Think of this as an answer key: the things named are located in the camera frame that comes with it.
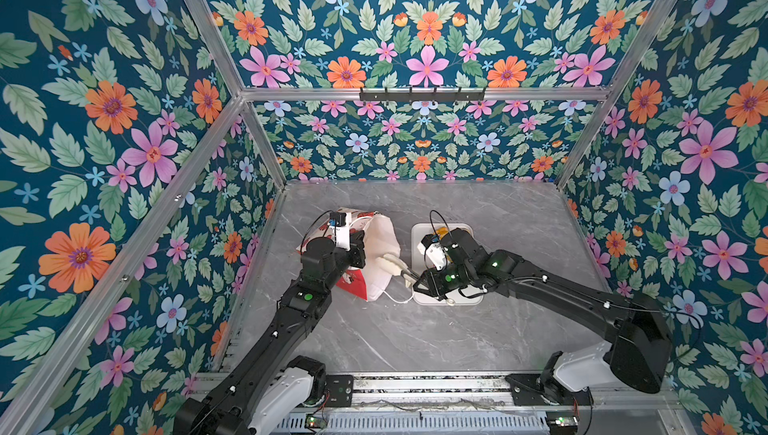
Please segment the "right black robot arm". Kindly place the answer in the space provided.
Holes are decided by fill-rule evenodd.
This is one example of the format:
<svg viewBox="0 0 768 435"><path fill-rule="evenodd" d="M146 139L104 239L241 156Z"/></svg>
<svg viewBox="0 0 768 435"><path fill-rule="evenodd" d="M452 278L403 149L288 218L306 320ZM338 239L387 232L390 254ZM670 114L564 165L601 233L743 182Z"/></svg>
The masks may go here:
<svg viewBox="0 0 768 435"><path fill-rule="evenodd" d="M426 236L421 251L429 260L421 273L392 254L379 256L377 263L404 277L413 292L437 301L468 288L475 297L495 293L544 307L600 336L600 342L587 348L553 353L535 393L560 401L614 383L646 394L661 390L673 340L653 298L624 298L555 275L510 251L489 252L461 228Z"/></svg>

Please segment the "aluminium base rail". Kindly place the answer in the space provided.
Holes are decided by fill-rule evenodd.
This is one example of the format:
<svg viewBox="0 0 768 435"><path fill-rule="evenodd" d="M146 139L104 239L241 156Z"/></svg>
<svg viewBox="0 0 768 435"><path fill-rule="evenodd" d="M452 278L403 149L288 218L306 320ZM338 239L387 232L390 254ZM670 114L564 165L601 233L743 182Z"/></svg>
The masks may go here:
<svg viewBox="0 0 768 435"><path fill-rule="evenodd" d="M350 407L327 408L428 408L477 407L481 410L515 410L524 407L563 408L573 406L516 406L504 377L530 371L466 372L356 372ZM589 388L594 403L581 406L596 410L680 409L674 390L664 387L656 394L645 394L621 383Z"/></svg>

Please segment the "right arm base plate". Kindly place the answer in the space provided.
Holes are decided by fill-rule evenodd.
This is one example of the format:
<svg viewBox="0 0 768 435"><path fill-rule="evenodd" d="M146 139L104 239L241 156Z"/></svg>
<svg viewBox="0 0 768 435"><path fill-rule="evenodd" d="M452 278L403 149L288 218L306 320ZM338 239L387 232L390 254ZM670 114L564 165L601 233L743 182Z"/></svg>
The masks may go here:
<svg viewBox="0 0 768 435"><path fill-rule="evenodd" d="M541 380L539 373L511 373L504 377L510 386L510 394L516 406L591 406L591 391L584 389L570 392L554 379Z"/></svg>

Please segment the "red white paper bag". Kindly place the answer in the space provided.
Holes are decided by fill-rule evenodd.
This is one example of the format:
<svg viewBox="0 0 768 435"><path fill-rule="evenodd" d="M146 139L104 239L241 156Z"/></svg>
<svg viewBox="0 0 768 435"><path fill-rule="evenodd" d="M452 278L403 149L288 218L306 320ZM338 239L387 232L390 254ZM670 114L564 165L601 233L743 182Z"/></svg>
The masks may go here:
<svg viewBox="0 0 768 435"><path fill-rule="evenodd" d="M363 211L352 208L339 208L335 211L346 211L352 215L351 234L364 231L366 263L362 269L349 269L336 283L342 290L366 301L377 301L386 291L391 279L382 269L382 256L393 254L401 259L401 248L397 240L393 222L378 211ZM332 239L329 228L330 211L319 217L319 226L312 226L296 248L302 254L307 243L318 237Z"/></svg>

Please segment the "black hook rail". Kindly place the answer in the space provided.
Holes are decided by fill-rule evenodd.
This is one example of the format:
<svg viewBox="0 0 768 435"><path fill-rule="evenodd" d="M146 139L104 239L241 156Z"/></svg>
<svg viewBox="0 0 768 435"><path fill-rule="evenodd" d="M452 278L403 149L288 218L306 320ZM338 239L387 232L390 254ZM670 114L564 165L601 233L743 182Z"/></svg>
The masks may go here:
<svg viewBox="0 0 768 435"><path fill-rule="evenodd" d="M465 88L377 88L361 89L358 98L362 102L437 102L451 104L455 102L483 101L484 89Z"/></svg>

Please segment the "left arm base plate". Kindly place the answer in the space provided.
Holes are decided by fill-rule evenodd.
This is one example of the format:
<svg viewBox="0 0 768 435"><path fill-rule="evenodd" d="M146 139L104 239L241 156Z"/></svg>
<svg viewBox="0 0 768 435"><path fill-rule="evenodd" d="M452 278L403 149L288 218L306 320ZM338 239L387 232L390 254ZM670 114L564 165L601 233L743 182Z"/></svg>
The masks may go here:
<svg viewBox="0 0 768 435"><path fill-rule="evenodd" d="M350 407L353 375L313 376L303 370L287 370L264 396L273 408Z"/></svg>

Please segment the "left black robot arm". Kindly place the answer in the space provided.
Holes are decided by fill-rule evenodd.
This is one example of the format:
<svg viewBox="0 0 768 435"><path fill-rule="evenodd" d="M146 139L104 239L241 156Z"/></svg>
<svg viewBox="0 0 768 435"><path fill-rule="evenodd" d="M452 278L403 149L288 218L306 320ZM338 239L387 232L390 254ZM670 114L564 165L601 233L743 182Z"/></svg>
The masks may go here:
<svg viewBox="0 0 768 435"><path fill-rule="evenodd" d="M325 237L310 240L301 270L282 295L265 332L239 365L203 400L188 399L174 419L175 434L254 434L248 427L278 369L314 330L332 301L332 289L347 269L365 266L365 233L349 248Z"/></svg>

